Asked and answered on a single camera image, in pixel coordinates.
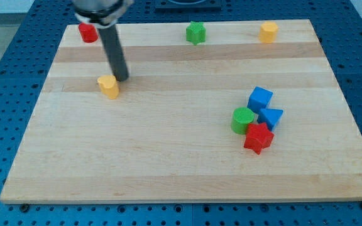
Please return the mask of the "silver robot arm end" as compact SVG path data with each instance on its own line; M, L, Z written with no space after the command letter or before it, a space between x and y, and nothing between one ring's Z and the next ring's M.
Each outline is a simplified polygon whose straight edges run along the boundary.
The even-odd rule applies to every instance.
M72 0L75 17L96 28L108 28L134 4L134 0Z

